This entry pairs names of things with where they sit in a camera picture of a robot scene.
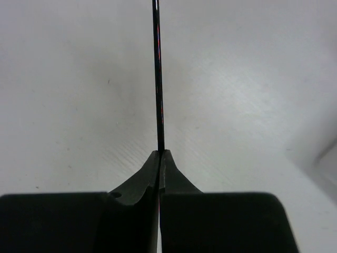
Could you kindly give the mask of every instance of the black cable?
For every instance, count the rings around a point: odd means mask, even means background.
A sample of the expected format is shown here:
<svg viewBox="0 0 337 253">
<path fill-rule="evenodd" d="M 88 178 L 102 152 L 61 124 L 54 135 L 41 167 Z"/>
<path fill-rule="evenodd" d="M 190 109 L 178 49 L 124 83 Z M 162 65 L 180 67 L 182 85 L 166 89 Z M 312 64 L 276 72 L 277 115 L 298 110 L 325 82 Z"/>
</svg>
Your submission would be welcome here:
<svg viewBox="0 0 337 253">
<path fill-rule="evenodd" d="M 152 0 L 153 12 L 153 43 L 154 43 L 154 70 L 156 86 L 156 112 L 157 112 L 157 138 L 160 155 L 164 152 L 164 109 L 163 109 L 163 83 L 162 60 L 160 41 L 159 0 Z"/>
</svg>

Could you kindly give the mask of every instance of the screw hole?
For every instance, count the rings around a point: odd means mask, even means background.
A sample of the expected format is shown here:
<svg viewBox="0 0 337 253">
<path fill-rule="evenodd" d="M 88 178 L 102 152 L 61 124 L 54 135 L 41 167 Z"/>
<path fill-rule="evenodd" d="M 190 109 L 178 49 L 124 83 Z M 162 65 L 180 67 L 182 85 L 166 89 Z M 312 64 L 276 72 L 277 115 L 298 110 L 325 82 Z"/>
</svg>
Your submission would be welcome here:
<svg viewBox="0 0 337 253">
<path fill-rule="evenodd" d="M 111 195 L 114 196 L 115 199 L 120 198 L 122 196 L 119 192 L 112 192 Z"/>
</svg>

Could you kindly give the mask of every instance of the black wire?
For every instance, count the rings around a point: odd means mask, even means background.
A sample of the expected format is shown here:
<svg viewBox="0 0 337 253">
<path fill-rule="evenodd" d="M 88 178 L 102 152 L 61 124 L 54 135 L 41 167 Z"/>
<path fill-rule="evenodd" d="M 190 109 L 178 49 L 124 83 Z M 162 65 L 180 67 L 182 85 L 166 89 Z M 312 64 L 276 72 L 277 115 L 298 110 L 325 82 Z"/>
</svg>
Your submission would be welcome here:
<svg viewBox="0 0 337 253">
<path fill-rule="evenodd" d="M 157 138 L 160 155 L 164 152 L 164 109 L 163 109 L 163 83 L 162 60 L 160 41 L 159 0 L 152 0 L 153 12 L 153 43 L 154 43 L 154 71 L 156 86 L 156 111 L 157 111 Z"/>
</svg>

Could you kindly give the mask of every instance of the white surface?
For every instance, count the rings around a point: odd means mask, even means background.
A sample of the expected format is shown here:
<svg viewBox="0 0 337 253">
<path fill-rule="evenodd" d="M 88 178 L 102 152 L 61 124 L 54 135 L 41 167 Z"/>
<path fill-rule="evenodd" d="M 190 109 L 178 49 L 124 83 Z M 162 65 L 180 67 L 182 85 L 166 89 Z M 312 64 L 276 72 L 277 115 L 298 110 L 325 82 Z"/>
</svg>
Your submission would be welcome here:
<svg viewBox="0 0 337 253">
<path fill-rule="evenodd" d="M 336 12 L 161 1 L 166 147 L 203 191 L 277 195 L 302 252 L 337 247 L 335 200 L 294 162 L 336 95 Z M 0 34 L 1 193 L 107 191 L 156 149 L 150 0 L 1 0 Z"/>
</svg>

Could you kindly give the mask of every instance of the scratched white surface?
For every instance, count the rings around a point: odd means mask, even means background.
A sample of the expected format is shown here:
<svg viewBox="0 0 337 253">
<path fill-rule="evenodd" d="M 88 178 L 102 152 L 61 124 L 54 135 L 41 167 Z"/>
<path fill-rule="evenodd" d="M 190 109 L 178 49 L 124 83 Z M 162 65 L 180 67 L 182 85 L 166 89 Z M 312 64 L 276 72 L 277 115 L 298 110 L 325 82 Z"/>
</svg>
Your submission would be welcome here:
<svg viewBox="0 0 337 253">
<path fill-rule="evenodd" d="M 303 135 L 337 94 L 336 12 L 161 1 L 166 147 L 203 191 L 277 195 L 302 252 L 337 247 L 336 199 L 306 173 L 324 132 Z M 1 0 L 0 193 L 136 172 L 156 149 L 153 65 L 150 0 Z"/>
</svg>

